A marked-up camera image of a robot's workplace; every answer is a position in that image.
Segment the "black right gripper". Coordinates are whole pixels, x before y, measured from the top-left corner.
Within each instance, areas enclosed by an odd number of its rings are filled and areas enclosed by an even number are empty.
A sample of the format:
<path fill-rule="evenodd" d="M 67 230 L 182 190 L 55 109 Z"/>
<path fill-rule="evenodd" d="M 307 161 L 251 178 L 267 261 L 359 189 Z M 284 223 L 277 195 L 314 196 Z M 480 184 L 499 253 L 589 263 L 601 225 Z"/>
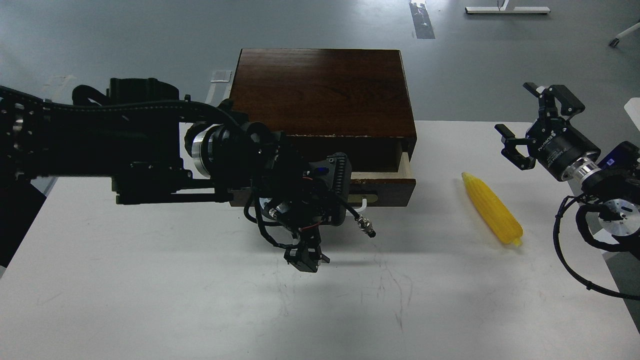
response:
<path fill-rule="evenodd" d="M 537 119 L 526 137 L 516 137 L 505 124 L 496 124 L 503 143 L 500 153 L 521 171 L 534 169 L 538 161 L 558 182 L 567 182 L 566 170 L 574 162 L 583 157 L 595 161 L 601 155 L 601 149 L 569 123 L 586 107 L 565 85 L 524 82 L 523 88 L 538 100 Z M 522 155 L 517 146 L 528 146 L 530 156 Z"/>

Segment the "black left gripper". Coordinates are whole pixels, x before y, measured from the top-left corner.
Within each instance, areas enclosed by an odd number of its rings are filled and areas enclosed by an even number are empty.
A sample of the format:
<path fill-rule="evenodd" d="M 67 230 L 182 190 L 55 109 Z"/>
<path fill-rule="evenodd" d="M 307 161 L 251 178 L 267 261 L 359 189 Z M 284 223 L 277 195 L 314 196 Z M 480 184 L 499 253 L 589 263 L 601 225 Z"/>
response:
<path fill-rule="evenodd" d="M 352 166 L 344 152 L 307 162 L 295 151 L 274 153 L 250 177 L 245 218 L 265 240 L 268 228 L 281 228 L 299 240 L 286 249 L 284 260 L 300 272 L 316 273 L 330 258 L 322 252 L 321 226 L 338 227 L 354 208 L 348 203 Z"/>

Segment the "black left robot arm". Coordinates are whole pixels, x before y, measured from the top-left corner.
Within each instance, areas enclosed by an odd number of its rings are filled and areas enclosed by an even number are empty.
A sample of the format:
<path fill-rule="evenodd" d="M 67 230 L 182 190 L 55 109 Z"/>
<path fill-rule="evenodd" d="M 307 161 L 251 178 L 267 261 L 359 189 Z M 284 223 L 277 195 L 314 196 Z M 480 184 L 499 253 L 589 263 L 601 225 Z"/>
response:
<path fill-rule="evenodd" d="M 307 162 L 282 131 L 233 110 L 180 99 L 160 80 L 110 80 L 105 93 L 76 86 L 71 104 L 1 87 L 1 222 L 25 214 L 38 177 L 105 177 L 119 205 L 230 203 L 247 191 L 245 218 L 301 272 L 330 259 L 320 226 L 351 214 L 370 236 L 370 221 L 349 205 L 345 153 Z"/>

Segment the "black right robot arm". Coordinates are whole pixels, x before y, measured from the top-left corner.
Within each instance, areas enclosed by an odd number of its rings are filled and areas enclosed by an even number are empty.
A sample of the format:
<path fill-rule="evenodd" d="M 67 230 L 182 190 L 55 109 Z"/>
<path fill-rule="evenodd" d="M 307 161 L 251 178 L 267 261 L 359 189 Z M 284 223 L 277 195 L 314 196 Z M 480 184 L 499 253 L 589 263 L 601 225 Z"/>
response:
<path fill-rule="evenodd" d="M 566 196 L 555 215 L 552 238 L 558 259 L 586 289 L 637 301 L 638 295 L 601 287 L 574 271 L 562 253 L 559 234 L 565 212 L 580 203 L 575 221 L 585 243 L 606 252 L 639 257 L 638 146 L 622 141 L 599 160 L 598 146 L 570 123 L 586 107 L 565 85 L 545 87 L 525 82 L 523 87 L 537 98 L 538 117 L 521 138 L 504 124 L 495 126 L 502 136 L 503 157 L 522 171 L 540 164 L 558 182 L 578 182 L 581 194 Z"/>

